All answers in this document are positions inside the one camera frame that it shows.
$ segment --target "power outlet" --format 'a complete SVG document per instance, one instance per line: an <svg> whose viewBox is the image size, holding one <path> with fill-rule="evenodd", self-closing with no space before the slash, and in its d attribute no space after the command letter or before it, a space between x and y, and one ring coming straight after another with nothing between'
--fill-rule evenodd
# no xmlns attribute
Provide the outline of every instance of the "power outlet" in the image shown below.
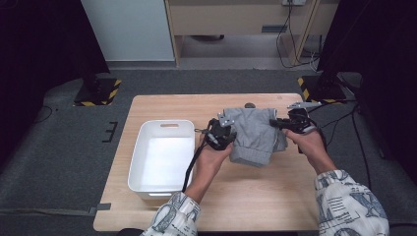
<svg viewBox="0 0 417 236"><path fill-rule="evenodd" d="M306 5L306 0L282 0L283 6L289 6L290 3L292 6L304 6Z"/></svg>

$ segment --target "gray cloth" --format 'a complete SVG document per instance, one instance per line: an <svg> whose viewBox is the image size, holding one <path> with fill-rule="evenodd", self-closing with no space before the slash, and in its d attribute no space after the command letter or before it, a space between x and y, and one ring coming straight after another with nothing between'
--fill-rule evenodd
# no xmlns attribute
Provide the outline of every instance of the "gray cloth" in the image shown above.
<svg viewBox="0 0 417 236"><path fill-rule="evenodd" d="M231 162L262 167L273 152L286 149L285 135L269 124L269 119L276 119L275 109L228 108L224 115L234 120L231 131L237 133Z"/></svg>

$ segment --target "dark wall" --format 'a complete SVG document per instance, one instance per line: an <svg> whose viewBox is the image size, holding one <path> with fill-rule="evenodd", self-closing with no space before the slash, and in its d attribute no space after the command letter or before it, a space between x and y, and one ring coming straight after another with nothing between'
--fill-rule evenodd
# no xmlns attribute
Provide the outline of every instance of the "dark wall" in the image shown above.
<svg viewBox="0 0 417 236"><path fill-rule="evenodd" d="M417 1L341 0L319 70L327 78L358 72L356 93L383 156L398 160L417 184Z"/></svg>
<svg viewBox="0 0 417 236"><path fill-rule="evenodd" d="M81 1L0 1L0 168L34 121L44 94L108 73Z"/></svg>

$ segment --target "gray carpet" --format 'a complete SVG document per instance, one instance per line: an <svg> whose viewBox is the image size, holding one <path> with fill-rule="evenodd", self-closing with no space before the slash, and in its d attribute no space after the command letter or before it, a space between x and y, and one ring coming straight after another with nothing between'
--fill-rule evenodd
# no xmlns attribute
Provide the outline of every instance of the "gray carpet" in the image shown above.
<svg viewBox="0 0 417 236"><path fill-rule="evenodd" d="M73 106L81 80L54 88L45 96L45 107L39 111L37 122L0 175L0 208L60 208L87 212L90 207L96 207L130 104L137 94L301 94L296 80L313 74L311 71L268 70L113 71L112 77L122 80L113 103L92 107ZM354 104L329 105L310 115L323 126L349 113ZM389 220L417 221L417 187L395 160L380 158L364 118L356 114L355 121L364 145L371 183L351 116L339 121L335 129L334 123L324 128L328 141L331 140L328 152L334 162L356 181L372 186ZM112 141L104 143L110 137L106 131L113 128L113 122L118 125ZM0 235L115 235L95 232L92 223L93 216L9 213L0 215ZM415 227L401 226L392 228L391 235L417 235L415 231ZM317 233L300 232L299 235Z"/></svg>

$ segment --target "black cable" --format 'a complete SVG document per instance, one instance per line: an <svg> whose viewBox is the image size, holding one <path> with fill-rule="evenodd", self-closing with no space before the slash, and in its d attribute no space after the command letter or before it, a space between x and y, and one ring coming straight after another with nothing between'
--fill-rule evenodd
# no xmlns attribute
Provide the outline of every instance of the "black cable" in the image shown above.
<svg viewBox="0 0 417 236"><path fill-rule="evenodd" d="M281 61L281 65L284 67L284 68L288 68L288 69L290 69L290 68L295 68L295 67L299 67L299 66L303 66L303 65L308 65L308 64L310 64L311 62L300 62L299 60L298 60L298 58L297 58L297 52L296 52L296 48L295 48L295 41L294 41L294 35L292 34L292 31L291 31L291 26L290 25L288 25L288 28L289 28L289 31L290 31L290 34L291 34L291 38L292 38L292 41L293 41L293 46L294 46L294 53L295 53L295 57L297 58L297 61L298 62L300 62L301 64L298 64L298 65L295 65L295 66L286 66L285 64L284 64L284 62L282 61L282 56L281 56L281 53L280 53L280 51L279 51L279 47L278 47L278 40L279 40L279 38L280 38L280 36L281 36L281 34L283 33L283 29L287 26L287 23L289 23L289 21L290 21L290 18L291 18L291 11L292 11L292 3L291 2L289 2L289 7L288 7L288 17L286 18L286 20L285 20L285 23L284 23L284 25L283 25L283 27L281 28L281 30L279 31L279 33L278 33L278 37L276 38L276 41L275 41L275 45L276 45L276 51L278 52L278 56L279 56L279 60Z"/></svg>
<svg viewBox="0 0 417 236"><path fill-rule="evenodd" d="M315 60L317 60L317 59L319 59L320 58L320 55L322 54L322 51L323 51L323 49L322 49L322 35L320 35L320 40L319 40L319 51L317 51L317 52L315 52L315 51L309 51L309 50L307 50L306 48L303 48L303 52L305 52L305 53L308 53L308 54L310 54L310 57L311 57L311 55L314 53L315 55L317 55L317 57L315 58Z"/></svg>
<svg viewBox="0 0 417 236"><path fill-rule="evenodd" d="M335 104L335 103L339 103L339 102L342 102L343 103L343 102L349 102L349 101L356 101L356 99L352 99L352 100L351 99L337 99L337 100L333 100L333 101L323 101L322 102L323 105L317 106L317 107L309 110L309 113L311 113L311 112L313 112L315 110L318 110L320 108L323 108L323 107L325 107L327 105L330 105L330 104Z"/></svg>
<svg viewBox="0 0 417 236"><path fill-rule="evenodd" d="M199 158L200 154L202 153L203 148L206 146L206 137L203 139L202 144L197 148L196 152L194 153L193 159L191 159L190 165L187 168L187 171L185 173L185 179L184 184L181 192L185 193L185 190L187 189L188 180L190 179L191 170L194 167L194 164L196 163L197 158Z"/></svg>
<svg viewBox="0 0 417 236"><path fill-rule="evenodd" d="M366 173L367 173L367 177L368 177L368 189L372 191L372 186L371 186L371 174L369 172L369 165L368 165L368 159L366 158L366 154L364 151L364 147L361 141L361 138L359 136L359 132L358 132L358 128L356 127L356 122L355 122L355 110L359 107L359 103L355 105L355 107L353 108L352 111L352 123L353 123L353 128L355 129L355 133L356 133L356 138L359 141L359 146L361 147L361 151L362 151L362 156L364 158L364 163L365 163L365 168L366 168Z"/></svg>
<svg viewBox="0 0 417 236"><path fill-rule="evenodd" d="M417 223L408 223L408 222L402 222L402 223L390 223L389 228L396 228L396 227L417 227Z"/></svg>
<svg viewBox="0 0 417 236"><path fill-rule="evenodd" d="M340 117L339 119L337 119L337 120L333 120L333 121L330 121L330 122L328 122L327 124L325 124L325 125L323 125L323 126L322 126L322 129L323 129L323 128L327 127L329 124L332 124L332 123L334 123L334 122L336 123L336 124L334 125L334 127L333 127L333 131L332 131L332 133L331 133L330 140L329 140L329 141L328 141L328 143L327 143L327 147L331 144L331 142L332 142L332 140L333 140L334 133L335 133L335 130L336 130L336 127L337 127L338 122L339 122L339 121L341 121L342 119L344 119L344 118L348 117L349 115L351 115L351 113L352 113L352 111L350 111L349 113L347 113L347 114L343 115L343 116L342 116L342 117Z"/></svg>
<svg viewBox="0 0 417 236"><path fill-rule="evenodd" d="M355 87L353 86L351 83L349 83L348 81L346 81L346 79L343 77L342 73L339 73L340 76L337 76L340 79L340 83L347 88L348 90L350 90L354 95L358 95L361 86L363 85L363 77L361 76L361 80L359 82L359 87Z"/></svg>
<svg viewBox="0 0 417 236"><path fill-rule="evenodd" d="M42 106L42 107L48 108L49 109L49 114L45 118L43 118L41 120L33 121L33 124L38 124L40 122L43 122L43 121L47 120L52 115L52 112L53 111L52 111L52 108L51 107L49 107L49 106Z"/></svg>

